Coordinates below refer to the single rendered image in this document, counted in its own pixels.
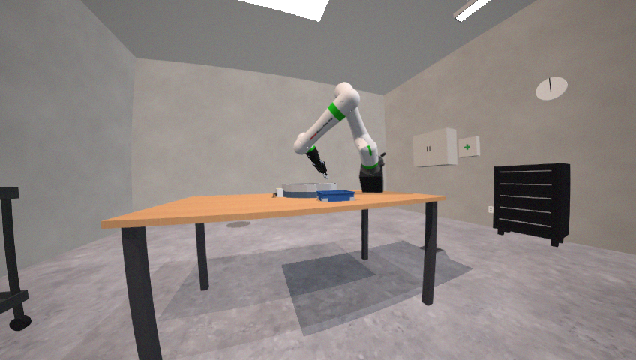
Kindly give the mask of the blue crate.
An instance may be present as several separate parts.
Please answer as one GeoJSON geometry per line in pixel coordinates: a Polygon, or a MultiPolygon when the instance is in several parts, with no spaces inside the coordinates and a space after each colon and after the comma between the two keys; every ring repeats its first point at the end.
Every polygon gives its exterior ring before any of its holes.
{"type": "Polygon", "coordinates": [[[325,190],[317,191],[317,199],[323,203],[355,201],[354,191],[349,190],[325,190]]]}

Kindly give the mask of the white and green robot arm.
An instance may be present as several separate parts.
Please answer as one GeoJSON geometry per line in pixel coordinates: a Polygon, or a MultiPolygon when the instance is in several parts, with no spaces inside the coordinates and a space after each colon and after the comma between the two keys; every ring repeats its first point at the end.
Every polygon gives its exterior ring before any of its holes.
{"type": "Polygon", "coordinates": [[[342,82],[335,88],[334,95],[336,99],[311,129],[298,135],[301,138],[295,141],[294,151],[298,155],[306,154],[309,159],[315,158],[319,153],[314,145],[315,142],[346,117],[355,144],[358,145],[363,165],[361,167],[362,173],[366,176],[376,175],[380,171],[380,167],[385,165],[382,157],[386,153],[384,152],[380,156],[377,154],[377,144],[370,138],[363,124],[357,107],[360,102],[359,93],[348,82],[342,82]]]}

